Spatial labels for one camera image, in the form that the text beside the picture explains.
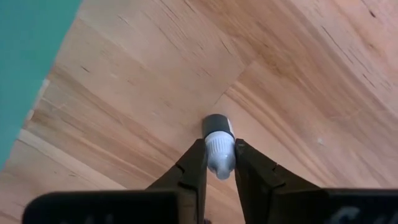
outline wooden floor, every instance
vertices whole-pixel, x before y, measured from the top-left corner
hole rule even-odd
[[[11,157],[0,223],[55,190],[143,189],[226,114],[320,186],[398,187],[398,1],[84,0]],[[243,223],[234,177],[206,217]]]

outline teal wall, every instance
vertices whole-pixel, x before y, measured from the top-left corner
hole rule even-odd
[[[80,0],[0,0],[0,169]]]

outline teal surface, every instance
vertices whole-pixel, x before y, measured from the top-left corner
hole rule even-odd
[[[0,169],[80,0],[0,0]]]

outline wood grain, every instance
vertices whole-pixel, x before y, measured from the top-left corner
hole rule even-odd
[[[84,0],[0,173],[0,222],[55,190],[143,189],[226,114],[327,187],[398,186],[398,3]],[[206,217],[243,223],[234,177]]]

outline light wood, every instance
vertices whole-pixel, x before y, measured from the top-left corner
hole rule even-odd
[[[55,190],[143,189],[226,114],[328,187],[398,187],[398,2],[84,0],[0,173],[0,222]],[[243,223],[234,177],[206,217]]]

